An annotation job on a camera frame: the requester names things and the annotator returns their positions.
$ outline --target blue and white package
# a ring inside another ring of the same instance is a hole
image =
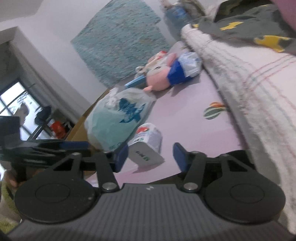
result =
[[[176,85],[191,80],[200,73],[202,61],[195,52],[186,52],[178,57],[168,73],[170,85]]]
[[[88,141],[97,149],[114,151],[141,124],[156,98],[137,88],[113,88],[98,101],[84,122]]]

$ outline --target pink tabletop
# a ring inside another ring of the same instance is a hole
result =
[[[204,70],[199,77],[186,84],[155,94],[157,101],[145,122],[153,123],[161,131],[161,155],[165,162],[140,168],[127,159],[121,172],[115,173],[120,186],[123,183],[150,183],[180,173],[173,158],[175,142],[181,143],[188,151],[200,151],[209,157],[242,149],[229,112],[222,111],[210,120],[204,117],[204,111],[211,103],[223,103]],[[97,186],[96,175],[87,181]]]

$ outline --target yellow patch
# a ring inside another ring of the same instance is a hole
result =
[[[254,42],[259,45],[264,45],[268,48],[272,48],[274,51],[280,53],[285,49],[279,45],[280,40],[289,40],[290,38],[275,36],[275,35],[264,35],[263,39],[254,38]]]
[[[233,23],[229,23],[226,27],[220,28],[220,30],[224,31],[227,29],[233,29],[236,28],[237,25],[242,24],[243,22],[233,22]]]

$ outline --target plush toy ear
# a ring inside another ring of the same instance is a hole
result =
[[[176,53],[170,53],[167,56],[167,66],[172,66],[173,62],[177,59]]]
[[[143,90],[146,91],[146,92],[151,92],[152,91],[152,85],[144,88]]]

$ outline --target circular cover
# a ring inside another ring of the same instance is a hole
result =
[[[61,223],[77,218],[90,209],[94,201],[95,191],[91,184],[65,172],[37,175],[15,195],[20,214],[42,223]]]
[[[205,191],[207,205],[218,215],[238,223],[274,219],[284,208],[283,191],[253,172],[228,172]]]

